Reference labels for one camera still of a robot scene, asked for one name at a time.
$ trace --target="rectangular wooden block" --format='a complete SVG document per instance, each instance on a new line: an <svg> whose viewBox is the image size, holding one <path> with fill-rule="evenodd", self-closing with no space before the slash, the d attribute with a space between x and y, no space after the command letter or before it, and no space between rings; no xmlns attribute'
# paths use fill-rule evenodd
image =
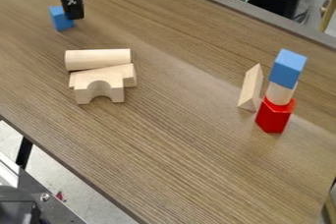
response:
<svg viewBox="0 0 336 224"><path fill-rule="evenodd" d="M137 86L137 73L133 63L114 67L101 68L96 70L72 72L69 79L69 88L74 88L77 80L83 77L98 77L99 75L113 75L120 73L124 80L124 87Z"/></svg>

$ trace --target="blue cube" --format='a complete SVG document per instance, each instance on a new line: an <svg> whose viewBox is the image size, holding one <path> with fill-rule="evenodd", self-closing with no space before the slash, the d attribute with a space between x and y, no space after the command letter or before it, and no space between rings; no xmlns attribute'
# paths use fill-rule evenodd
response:
<svg viewBox="0 0 336 224"><path fill-rule="evenodd" d="M73 20L68 20L67 17L65 16L63 7L50 7L50 16L52 20L52 24L58 31L62 31L68 28L73 28L74 27L74 21Z"/></svg>
<svg viewBox="0 0 336 224"><path fill-rule="evenodd" d="M269 80L284 87L293 89L304 69L307 57L287 49L281 49L275 59Z"/></svg>

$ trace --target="wooden prism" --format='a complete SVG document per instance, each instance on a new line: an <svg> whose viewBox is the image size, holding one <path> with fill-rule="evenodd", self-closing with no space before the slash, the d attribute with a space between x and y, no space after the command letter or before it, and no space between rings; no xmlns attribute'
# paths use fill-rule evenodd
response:
<svg viewBox="0 0 336 224"><path fill-rule="evenodd" d="M263 82L261 65L257 64L247 71L238 101L238 107L255 112L260 101Z"/></svg>
<svg viewBox="0 0 336 224"><path fill-rule="evenodd" d="M78 104L89 104L94 97L107 96L112 102L124 102L124 87L137 85L133 64L70 74L69 88L74 89Z"/></svg>
<svg viewBox="0 0 336 224"><path fill-rule="evenodd" d="M280 134L285 130L288 120L294 111L295 105L295 98L292 98L287 105L280 106L271 103L265 96L255 117L255 122L266 133Z"/></svg>

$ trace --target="wood grain surface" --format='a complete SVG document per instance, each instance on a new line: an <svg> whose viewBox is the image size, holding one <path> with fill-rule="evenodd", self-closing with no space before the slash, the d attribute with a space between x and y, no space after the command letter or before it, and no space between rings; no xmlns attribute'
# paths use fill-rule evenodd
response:
<svg viewBox="0 0 336 224"><path fill-rule="evenodd" d="M2 118L141 223L316 222L336 174L335 51L206 0L85 0L62 33L58 4L0 0ZM138 87L78 106L64 53L100 48L133 50ZM277 136L237 101L281 48L308 63Z"/></svg>

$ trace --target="small wooden block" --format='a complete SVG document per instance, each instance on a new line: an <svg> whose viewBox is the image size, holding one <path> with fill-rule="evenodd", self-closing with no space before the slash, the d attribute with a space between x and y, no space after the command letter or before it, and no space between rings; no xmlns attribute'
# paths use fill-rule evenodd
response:
<svg viewBox="0 0 336 224"><path fill-rule="evenodd" d="M257 64L247 71L242 87L238 107L246 110L256 111L260 101L260 91L263 82L261 65Z"/></svg>
<svg viewBox="0 0 336 224"><path fill-rule="evenodd" d="M67 50L65 65L68 71L93 70L132 63L131 49Z"/></svg>
<svg viewBox="0 0 336 224"><path fill-rule="evenodd" d="M114 73L120 73L124 80L124 87L137 86L137 73L133 63L125 64L120 66L101 68L96 70L72 72L69 79L69 88L74 88L76 79L80 79L83 76L94 76L97 75L110 75Z"/></svg>
<svg viewBox="0 0 336 224"><path fill-rule="evenodd" d="M94 97L107 96L112 102L124 102L124 86L137 85L133 64L74 72L70 74L69 88L74 89L78 104L89 104Z"/></svg>
<svg viewBox="0 0 336 224"><path fill-rule="evenodd" d="M255 117L255 122L266 133L280 134L285 130L295 105L296 99L294 98L287 105L279 106L271 103L265 96Z"/></svg>
<svg viewBox="0 0 336 224"><path fill-rule="evenodd" d="M82 75L74 87L78 104L89 104L94 97L107 96L112 102L124 102L124 84L120 74Z"/></svg>

